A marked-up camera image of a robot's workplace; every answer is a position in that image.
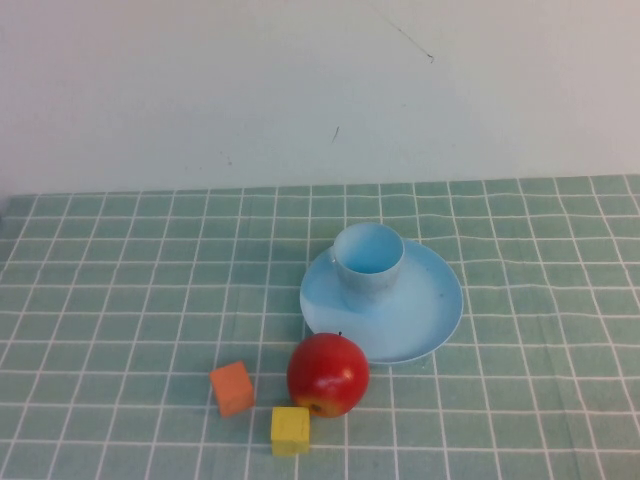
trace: cup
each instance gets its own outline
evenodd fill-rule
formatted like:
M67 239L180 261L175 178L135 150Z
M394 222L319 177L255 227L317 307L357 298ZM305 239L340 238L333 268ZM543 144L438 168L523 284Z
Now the cup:
M331 252L349 308L375 308L391 296L404 258L404 241L392 228L378 223L351 225L338 234Z

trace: orange block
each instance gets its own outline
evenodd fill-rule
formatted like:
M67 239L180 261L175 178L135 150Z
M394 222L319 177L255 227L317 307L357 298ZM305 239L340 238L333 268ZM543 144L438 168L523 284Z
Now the orange block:
M253 386L244 363L235 362L209 374L220 415L228 417L255 405Z

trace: saucer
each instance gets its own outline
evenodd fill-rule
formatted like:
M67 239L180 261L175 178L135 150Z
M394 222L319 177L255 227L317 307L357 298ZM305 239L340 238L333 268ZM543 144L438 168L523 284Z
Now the saucer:
M451 267L433 250L411 240L393 295L366 311L349 309L329 250L302 280L300 305L314 333L342 332L370 363L407 362L427 355L453 334L462 316L462 288Z

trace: mark on wall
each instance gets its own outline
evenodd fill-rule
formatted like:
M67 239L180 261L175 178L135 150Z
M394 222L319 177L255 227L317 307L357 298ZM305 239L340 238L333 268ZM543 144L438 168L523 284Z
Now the mark on wall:
M427 50L420 45L418 42L416 42L411 35L409 35L407 32L405 32L404 30L402 30L398 25L396 25L394 22L391 21L390 18L388 18L385 14L383 14L380 10L378 10L376 7L374 7L373 5L371 5L370 3L367 2L367 5L374 11L376 12L380 18L382 18L388 25L390 25L391 27L393 27L395 30L397 30L398 32L400 32L400 34L406 38L407 40L409 40L414 47L416 47L418 50L420 50L428 59L429 59L429 63L433 63L435 60L435 57L433 55L431 55L429 52L427 52Z

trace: cup rim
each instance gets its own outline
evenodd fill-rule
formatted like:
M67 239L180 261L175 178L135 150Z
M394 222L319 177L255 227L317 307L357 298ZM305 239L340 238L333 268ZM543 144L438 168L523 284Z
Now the cup rim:
M338 238L345 233L347 230L351 229L351 228L355 228L355 227L359 227L359 226L365 226L365 225L370 225L370 226L375 226L375 227L382 227L383 229L390 231L391 233L393 233L395 235L395 237L400 240L400 246L402 248L402 251L400 253L400 255L398 256L398 260L396 260L396 262L391 265L388 268L385 268L384 270L381 270L379 272L372 272L372 273L368 273L368 272L358 272L356 270L353 270L352 268L347 267L344 263L342 263L338 257L336 256L336 242L338 241ZM344 268L345 270L348 270L349 272L356 274L356 275L363 275L363 276L374 276L374 275L381 275L381 274L385 274L387 272L389 272L390 270L393 270L394 268L396 268L400 262L402 261L402 259L404 258L406 252L406 247L404 244L404 238L402 238L402 236L396 232L393 228L389 227L388 225L385 225L383 223L376 223L376 222L361 222L361 223L354 223L353 225L349 225L347 228L344 228L338 235L336 235L336 238L333 240L333 245L331 246L331 257L333 262L339 264L342 268Z

